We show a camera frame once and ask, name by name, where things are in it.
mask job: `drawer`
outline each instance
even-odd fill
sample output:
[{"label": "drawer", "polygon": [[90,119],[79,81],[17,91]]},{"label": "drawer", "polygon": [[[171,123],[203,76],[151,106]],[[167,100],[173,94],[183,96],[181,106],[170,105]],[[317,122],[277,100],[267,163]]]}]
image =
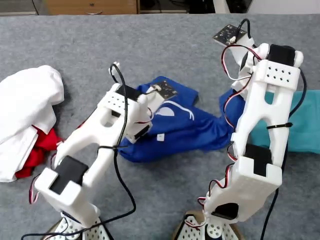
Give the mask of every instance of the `drawer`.
[{"label": "drawer", "polygon": [[46,0],[50,14],[137,14],[137,0]]}]

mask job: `white cloth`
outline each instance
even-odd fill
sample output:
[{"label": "white cloth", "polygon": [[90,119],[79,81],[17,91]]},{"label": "white cloth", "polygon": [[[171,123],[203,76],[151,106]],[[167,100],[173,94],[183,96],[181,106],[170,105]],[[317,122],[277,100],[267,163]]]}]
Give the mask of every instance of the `white cloth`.
[{"label": "white cloth", "polygon": [[0,182],[12,182],[37,140],[56,123],[52,105],[64,100],[60,73],[43,65],[8,76],[0,82]]}]

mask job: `table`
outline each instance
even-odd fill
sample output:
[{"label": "table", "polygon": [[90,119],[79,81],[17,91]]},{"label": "table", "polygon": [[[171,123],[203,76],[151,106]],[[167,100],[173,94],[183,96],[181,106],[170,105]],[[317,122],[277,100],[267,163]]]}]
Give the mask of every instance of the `table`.
[{"label": "table", "polygon": [[[114,15],[21,16],[0,18],[0,79],[19,70],[51,65],[63,76],[65,101],[54,108],[56,129],[66,138],[91,113],[113,84],[110,63],[119,61],[128,85],[136,87],[164,75],[199,91],[197,106],[219,115],[218,97],[231,81],[220,64],[222,47],[212,39],[226,24],[251,20],[257,44],[293,46],[304,53],[302,68],[309,89],[320,88],[320,15]],[[77,159],[90,164],[96,147]],[[209,181],[222,178],[229,163],[225,149],[176,154],[154,163],[131,163],[119,158],[123,179],[135,196],[137,211],[108,224],[115,239],[167,240]],[[265,239],[317,239],[320,235],[320,158],[290,153],[283,185],[269,220]],[[59,214],[40,197],[28,204],[31,178],[0,184],[1,239],[44,232]],[[248,240],[260,238],[271,203],[239,224]],[[131,209],[113,167],[99,184],[94,204],[108,219]]]}]

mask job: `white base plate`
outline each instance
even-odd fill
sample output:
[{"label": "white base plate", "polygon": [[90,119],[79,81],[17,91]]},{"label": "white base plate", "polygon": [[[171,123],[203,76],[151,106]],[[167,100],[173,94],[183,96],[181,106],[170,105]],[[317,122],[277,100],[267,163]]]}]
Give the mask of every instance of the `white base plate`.
[{"label": "white base plate", "polygon": [[[95,221],[95,224],[100,223],[100,219],[98,218]],[[62,218],[59,225],[56,227],[54,232],[56,233],[61,233],[63,232],[64,234],[69,234],[69,233],[74,233],[79,231],[80,229],[77,228],[77,226],[74,226],[74,221],[70,220],[69,218]],[[92,228],[90,230],[84,231],[82,233],[82,238],[80,238],[80,234],[75,234],[71,236],[48,236],[48,240],[77,240],[77,239],[82,239],[82,240],[110,240],[108,237],[108,234],[104,228],[103,225],[97,226],[95,228]]]},{"label": "white base plate", "polygon": [[[197,222],[196,218],[192,215],[189,215],[186,220],[194,225],[199,225],[201,222]],[[182,228],[180,233],[176,236],[176,240],[205,240],[206,239],[206,231],[207,235],[211,239],[218,240],[239,240],[233,229],[229,224],[205,224],[198,228],[193,228],[182,223]]]}]

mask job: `blue t-shirt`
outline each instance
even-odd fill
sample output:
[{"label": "blue t-shirt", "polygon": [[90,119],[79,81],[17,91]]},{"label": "blue t-shirt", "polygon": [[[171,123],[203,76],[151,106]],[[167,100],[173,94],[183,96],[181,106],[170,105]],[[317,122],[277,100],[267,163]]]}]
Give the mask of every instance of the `blue t-shirt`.
[{"label": "blue t-shirt", "polygon": [[[154,114],[151,130],[135,144],[131,144],[125,138],[121,145],[129,147],[121,148],[119,153],[131,162],[152,162],[190,150],[211,151],[225,147],[230,142],[233,129],[227,124],[223,115],[216,117],[194,106],[198,97],[197,91],[164,76],[140,85],[137,89],[145,93],[150,85],[164,80],[178,94],[160,106]],[[221,112],[225,100],[231,94],[230,89],[219,98]],[[235,97],[226,110],[230,121],[235,125],[245,105],[239,98],[242,99],[240,96]],[[164,141],[157,140],[158,134],[164,134]]]}]

